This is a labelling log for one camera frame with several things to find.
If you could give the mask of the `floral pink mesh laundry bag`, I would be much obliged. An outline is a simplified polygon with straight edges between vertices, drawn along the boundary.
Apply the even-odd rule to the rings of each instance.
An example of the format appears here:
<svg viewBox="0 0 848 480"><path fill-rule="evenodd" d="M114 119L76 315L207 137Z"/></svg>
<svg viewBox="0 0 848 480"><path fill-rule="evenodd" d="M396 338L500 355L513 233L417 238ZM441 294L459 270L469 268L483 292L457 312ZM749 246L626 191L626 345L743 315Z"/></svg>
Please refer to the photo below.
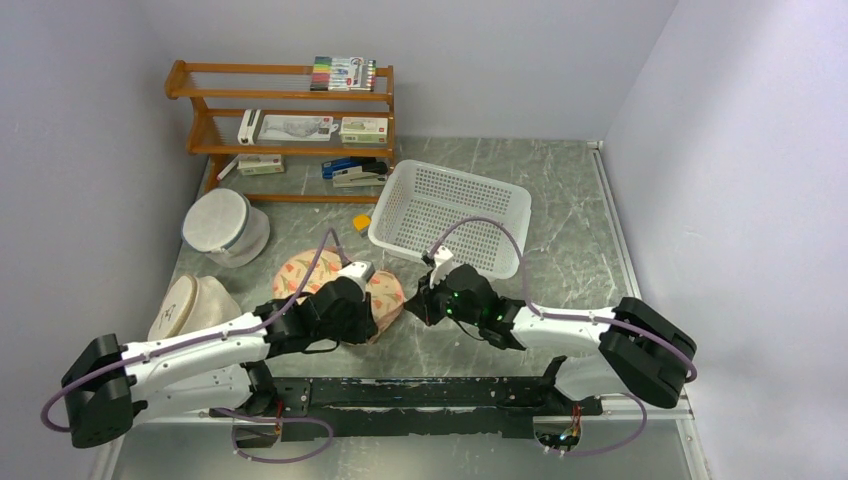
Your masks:
<svg viewBox="0 0 848 480"><path fill-rule="evenodd" d="M315 249L303 251L282 264L272 278L273 299L286 299L295 292L306 277L315 252ZM316 293L325 283L335 280L341 269L342 262L337 248L325 248L303 291ZM377 327L376 333L367 340L368 344L373 344L401 314L406 298L400 281L386 270L377 270L369 280L366 290L371 296L371 311Z"/></svg>

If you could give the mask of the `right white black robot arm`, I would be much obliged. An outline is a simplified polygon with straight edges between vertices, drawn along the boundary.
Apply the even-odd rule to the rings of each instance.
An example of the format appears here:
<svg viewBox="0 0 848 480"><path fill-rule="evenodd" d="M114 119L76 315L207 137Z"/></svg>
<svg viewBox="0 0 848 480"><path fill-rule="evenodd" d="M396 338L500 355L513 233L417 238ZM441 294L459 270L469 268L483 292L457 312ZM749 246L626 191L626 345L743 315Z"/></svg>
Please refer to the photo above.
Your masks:
<svg viewBox="0 0 848 480"><path fill-rule="evenodd" d="M500 350L557 351L552 379L539 389L542 406L553 414L589 397L624 393L674 408L697 351L688 334L639 298L595 310L542 308L496 293L469 265L438 281L424 275L404 308L428 326L450 319L474 327Z"/></svg>

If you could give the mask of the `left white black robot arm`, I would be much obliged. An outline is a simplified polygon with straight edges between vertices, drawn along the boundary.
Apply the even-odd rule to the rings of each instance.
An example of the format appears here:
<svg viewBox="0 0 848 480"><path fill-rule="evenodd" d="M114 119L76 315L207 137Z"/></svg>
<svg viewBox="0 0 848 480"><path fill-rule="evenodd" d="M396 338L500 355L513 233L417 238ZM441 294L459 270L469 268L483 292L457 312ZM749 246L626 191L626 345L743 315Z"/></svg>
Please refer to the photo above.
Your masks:
<svg viewBox="0 0 848 480"><path fill-rule="evenodd" d="M190 410L268 413L277 388L266 360L306 353L323 340L362 344L375 335L366 286L340 276L314 294L269 301L190 334L127 344L113 334L93 339L61 380L73 446L99 446L136 424Z"/></svg>

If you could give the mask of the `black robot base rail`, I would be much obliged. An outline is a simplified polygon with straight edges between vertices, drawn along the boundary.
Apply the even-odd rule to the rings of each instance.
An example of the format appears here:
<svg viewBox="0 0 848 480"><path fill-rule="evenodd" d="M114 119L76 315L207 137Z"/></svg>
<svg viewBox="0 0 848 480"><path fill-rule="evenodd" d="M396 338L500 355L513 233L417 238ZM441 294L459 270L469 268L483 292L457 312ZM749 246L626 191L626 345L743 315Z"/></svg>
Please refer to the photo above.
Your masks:
<svg viewBox="0 0 848 480"><path fill-rule="evenodd" d="M532 439L541 417L602 413L598 398L575 403L541 376L399 379L276 377L236 412L285 423L285 441L335 437L499 434Z"/></svg>

